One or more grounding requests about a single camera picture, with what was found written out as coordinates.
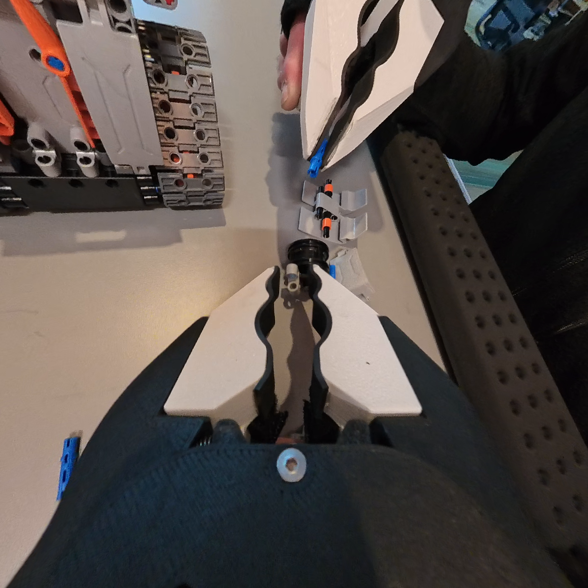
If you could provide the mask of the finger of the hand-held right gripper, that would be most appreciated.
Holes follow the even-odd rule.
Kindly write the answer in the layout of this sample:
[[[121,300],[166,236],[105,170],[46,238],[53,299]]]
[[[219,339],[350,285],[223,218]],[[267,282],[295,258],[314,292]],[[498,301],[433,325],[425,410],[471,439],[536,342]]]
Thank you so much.
[[[329,138],[323,162],[336,162],[331,130],[345,100],[345,70],[360,49],[360,27],[370,1],[312,1],[304,29],[302,149],[310,159]]]
[[[331,130],[336,162],[352,152],[451,55],[450,1],[370,1]]]

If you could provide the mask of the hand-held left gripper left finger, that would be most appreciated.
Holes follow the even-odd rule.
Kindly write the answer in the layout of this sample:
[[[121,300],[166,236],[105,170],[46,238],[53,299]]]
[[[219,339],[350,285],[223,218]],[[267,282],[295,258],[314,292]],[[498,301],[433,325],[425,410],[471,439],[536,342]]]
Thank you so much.
[[[245,432],[262,402],[255,390],[269,384],[264,399],[273,406],[267,337],[280,283],[280,268],[268,268],[210,314],[164,404],[166,415],[208,417],[212,424],[229,419]]]

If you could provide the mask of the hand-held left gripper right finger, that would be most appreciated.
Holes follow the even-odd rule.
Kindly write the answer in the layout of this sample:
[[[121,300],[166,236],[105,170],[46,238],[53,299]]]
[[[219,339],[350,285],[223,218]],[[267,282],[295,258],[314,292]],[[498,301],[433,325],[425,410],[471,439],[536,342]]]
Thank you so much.
[[[314,349],[311,406],[340,428],[351,420],[420,416],[422,405],[378,314],[321,267],[308,273]]]

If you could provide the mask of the black toy wheel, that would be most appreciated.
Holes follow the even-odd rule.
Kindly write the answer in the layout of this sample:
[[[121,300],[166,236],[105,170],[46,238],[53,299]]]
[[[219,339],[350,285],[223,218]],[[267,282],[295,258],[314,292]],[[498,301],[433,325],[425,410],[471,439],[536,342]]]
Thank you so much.
[[[288,262],[296,264],[300,273],[307,273],[313,265],[329,273],[329,247],[324,241],[296,240],[288,247],[287,256]]]

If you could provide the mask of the blue connector pin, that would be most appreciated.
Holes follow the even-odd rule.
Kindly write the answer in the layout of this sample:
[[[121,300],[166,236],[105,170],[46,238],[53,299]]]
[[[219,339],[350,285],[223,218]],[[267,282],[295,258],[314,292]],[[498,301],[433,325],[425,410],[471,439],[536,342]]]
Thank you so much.
[[[307,169],[307,175],[310,179],[316,179],[319,173],[324,168],[325,154],[328,147],[330,137],[326,137],[322,140],[318,146],[316,153],[309,159],[309,166]]]

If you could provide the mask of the grey orange tracked toy robot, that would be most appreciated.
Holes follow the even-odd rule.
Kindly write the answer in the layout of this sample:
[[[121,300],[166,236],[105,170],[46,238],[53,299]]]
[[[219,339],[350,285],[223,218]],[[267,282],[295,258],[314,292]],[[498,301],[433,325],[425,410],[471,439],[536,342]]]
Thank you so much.
[[[215,209],[207,41],[131,1],[1,1],[1,215]]]

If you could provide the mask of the grey bracket with pins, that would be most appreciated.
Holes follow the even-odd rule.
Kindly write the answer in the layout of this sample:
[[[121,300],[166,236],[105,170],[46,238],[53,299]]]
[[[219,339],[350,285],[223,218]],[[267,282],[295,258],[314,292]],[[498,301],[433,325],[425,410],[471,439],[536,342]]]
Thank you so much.
[[[335,192],[330,180],[321,187],[305,180],[301,201],[298,230],[315,239],[342,245],[368,229],[366,189]]]

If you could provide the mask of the blue toy beam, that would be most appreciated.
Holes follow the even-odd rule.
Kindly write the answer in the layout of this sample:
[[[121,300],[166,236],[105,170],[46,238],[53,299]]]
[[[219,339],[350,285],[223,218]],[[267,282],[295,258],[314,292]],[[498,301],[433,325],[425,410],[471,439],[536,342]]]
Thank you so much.
[[[70,436],[63,441],[62,455],[60,459],[60,472],[56,500],[62,499],[63,493],[70,481],[72,471],[79,458],[80,436]]]

